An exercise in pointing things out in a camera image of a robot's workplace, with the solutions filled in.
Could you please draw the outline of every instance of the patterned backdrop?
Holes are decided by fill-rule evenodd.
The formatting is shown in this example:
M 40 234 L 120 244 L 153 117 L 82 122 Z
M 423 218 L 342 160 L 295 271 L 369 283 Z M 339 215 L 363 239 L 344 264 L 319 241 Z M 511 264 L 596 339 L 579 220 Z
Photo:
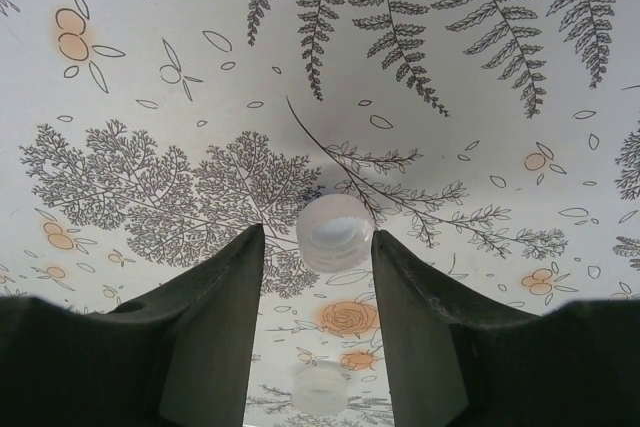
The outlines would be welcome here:
M 355 196 L 529 312 L 640 297 L 638 2 L 0 0 L 0 295 L 106 312 L 260 222 L 245 423 L 393 425 L 371 265 L 307 270 L 298 213 Z

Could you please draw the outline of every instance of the floral wallpaper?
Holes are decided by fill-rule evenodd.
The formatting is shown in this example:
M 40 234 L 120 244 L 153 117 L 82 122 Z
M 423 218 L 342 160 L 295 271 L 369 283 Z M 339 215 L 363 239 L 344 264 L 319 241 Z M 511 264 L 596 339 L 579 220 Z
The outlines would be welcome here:
M 245 423 L 393 425 L 371 265 L 307 270 L 298 213 L 528 312 L 640 298 L 638 2 L 0 0 L 0 295 L 107 312 L 260 222 Z

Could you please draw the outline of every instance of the white plastic bottle cap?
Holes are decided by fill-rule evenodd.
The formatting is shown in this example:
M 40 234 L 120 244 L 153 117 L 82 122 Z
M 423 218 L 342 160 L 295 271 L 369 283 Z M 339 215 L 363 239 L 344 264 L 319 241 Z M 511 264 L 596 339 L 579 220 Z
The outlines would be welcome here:
M 349 402 L 347 381 L 334 370 L 310 367 L 294 379 L 291 402 L 305 414 L 337 415 Z
M 375 222 L 355 197 L 330 194 L 307 205 L 296 222 L 300 255 L 307 267 L 339 272 L 371 256 Z

